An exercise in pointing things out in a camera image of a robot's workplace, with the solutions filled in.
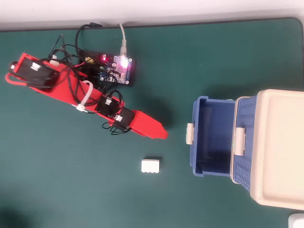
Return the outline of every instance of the circuit board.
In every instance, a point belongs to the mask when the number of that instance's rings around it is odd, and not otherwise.
[[[117,79],[117,82],[126,86],[133,86],[135,74],[135,60],[125,56],[114,56],[107,53],[84,51],[81,53],[83,59],[89,61],[90,58],[96,60],[102,66],[100,67],[105,72],[97,75],[100,82],[104,81],[107,76],[106,72],[113,71],[112,75]],[[109,78],[109,82],[114,82],[114,78]]]

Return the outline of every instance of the container handle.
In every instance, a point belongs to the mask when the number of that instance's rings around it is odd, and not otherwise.
[[[246,133],[245,128],[236,127],[233,141],[233,154],[238,156],[244,155]]]
[[[194,140],[194,124],[187,123],[186,144],[192,145]]]

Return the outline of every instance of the green table surface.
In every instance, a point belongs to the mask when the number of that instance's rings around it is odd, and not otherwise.
[[[258,205],[228,177],[195,177],[186,123],[200,95],[303,89],[303,27],[294,18],[126,28],[137,59],[126,107],[161,121],[167,140],[111,136],[104,119],[7,84],[22,52],[43,58],[60,33],[0,33],[0,225],[14,228],[286,228],[294,211]],[[119,28],[87,29],[79,46],[118,53]],[[146,156],[159,174],[141,173]]]

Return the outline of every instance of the plastic box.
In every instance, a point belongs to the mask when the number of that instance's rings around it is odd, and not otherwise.
[[[200,96],[193,104],[190,165],[196,176],[229,176],[235,101]]]

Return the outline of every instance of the white wall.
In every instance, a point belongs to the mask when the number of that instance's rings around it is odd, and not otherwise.
[[[298,17],[304,0],[1,0],[0,30]]]

